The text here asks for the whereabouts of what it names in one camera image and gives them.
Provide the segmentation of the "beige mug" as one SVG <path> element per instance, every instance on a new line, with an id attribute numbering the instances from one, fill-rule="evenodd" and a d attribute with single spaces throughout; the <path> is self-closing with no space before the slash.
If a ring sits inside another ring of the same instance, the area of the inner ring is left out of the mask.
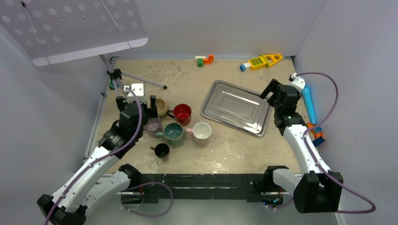
<path id="1" fill-rule="evenodd" d="M 163 117 L 167 116 L 167 113 L 169 111 L 169 106 L 168 106 L 167 102 L 161 98 L 157 98 L 156 105 L 157 105 L 158 117 L 163 118 Z"/>

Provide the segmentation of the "mauve purple mug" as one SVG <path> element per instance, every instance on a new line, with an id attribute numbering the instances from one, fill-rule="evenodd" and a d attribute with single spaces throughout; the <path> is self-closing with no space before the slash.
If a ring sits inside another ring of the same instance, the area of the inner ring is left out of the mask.
<path id="1" fill-rule="evenodd" d="M 144 125 L 144 130 L 151 138 L 155 138 L 156 133 L 163 131 L 161 119 L 159 117 L 150 118 L 148 122 Z"/>

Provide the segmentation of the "red mug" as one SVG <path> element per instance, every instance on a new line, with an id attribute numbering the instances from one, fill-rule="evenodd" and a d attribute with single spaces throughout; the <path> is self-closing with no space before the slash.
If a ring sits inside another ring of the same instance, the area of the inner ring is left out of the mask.
<path id="1" fill-rule="evenodd" d="M 168 110 L 167 115 L 182 126 L 188 126 L 191 122 L 191 107 L 187 104 L 178 104 L 173 110 Z"/>

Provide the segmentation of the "teal green mug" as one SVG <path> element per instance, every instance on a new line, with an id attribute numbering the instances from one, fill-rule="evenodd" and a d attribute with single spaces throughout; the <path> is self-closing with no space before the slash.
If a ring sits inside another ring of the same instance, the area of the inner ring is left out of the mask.
<path id="1" fill-rule="evenodd" d="M 186 132 L 181 124 L 173 122 L 166 125 L 163 131 L 157 132 L 155 137 L 171 147 L 179 147 L 186 139 Z"/>

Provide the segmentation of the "small dark brown mug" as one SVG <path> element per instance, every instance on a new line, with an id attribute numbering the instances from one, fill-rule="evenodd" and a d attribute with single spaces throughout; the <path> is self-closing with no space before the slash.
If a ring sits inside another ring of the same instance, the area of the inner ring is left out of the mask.
<path id="1" fill-rule="evenodd" d="M 165 143 L 159 143 L 156 146 L 151 146 L 150 149 L 153 150 L 155 155 L 159 158 L 167 157 L 170 152 L 169 146 Z"/>

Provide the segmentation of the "pink mug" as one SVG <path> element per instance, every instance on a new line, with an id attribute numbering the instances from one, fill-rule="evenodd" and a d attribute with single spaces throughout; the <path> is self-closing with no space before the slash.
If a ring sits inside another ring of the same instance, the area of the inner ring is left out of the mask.
<path id="1" fill-rule="evenodd" d="M 186 128 L 185 131 L 193 136 L 197 145 L 206 146 L 210 142 L 212 128 L 205 122 L 198 122 L 192 128 Z"/>

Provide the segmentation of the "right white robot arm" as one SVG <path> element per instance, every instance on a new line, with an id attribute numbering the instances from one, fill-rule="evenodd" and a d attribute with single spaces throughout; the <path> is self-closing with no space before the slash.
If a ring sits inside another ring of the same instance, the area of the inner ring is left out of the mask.
<path id="1" fill-rule="evenodd" d="M 270 191 L 281 187 L 291 194 L 299 213 L 336 212 L 342 188 L 333 180 L 343 182 L 343 177 L 322 161 L 305 134 L 306 123 L 296 112 L 300 97 L 296 87 L 276 79 L 272 79 L 260 95 L 274 108 L 274 124 L 294 152 L 302 173 L 298 177 L 286 166 L 269 166 L 263 184 Z"/>

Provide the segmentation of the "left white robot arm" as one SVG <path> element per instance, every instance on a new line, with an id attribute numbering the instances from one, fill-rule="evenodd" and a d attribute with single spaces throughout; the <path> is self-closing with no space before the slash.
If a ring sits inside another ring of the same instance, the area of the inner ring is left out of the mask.
<path id="1" fill-rule="evenodd" d="M 140 103 L 138 97 L 131 103 L 124 97 L 117 97 L 116 101 L 119 119 L 103 135 L 86 162 L 61 188 L 37 200 L 46 218 L 45 224 L 83 224 L 88 208 L 83 205 L 83 199 L 102 175 L 135 146 L 148 120 L 158 115 L 155 95 L 150 96 L 150 105 Z"/>

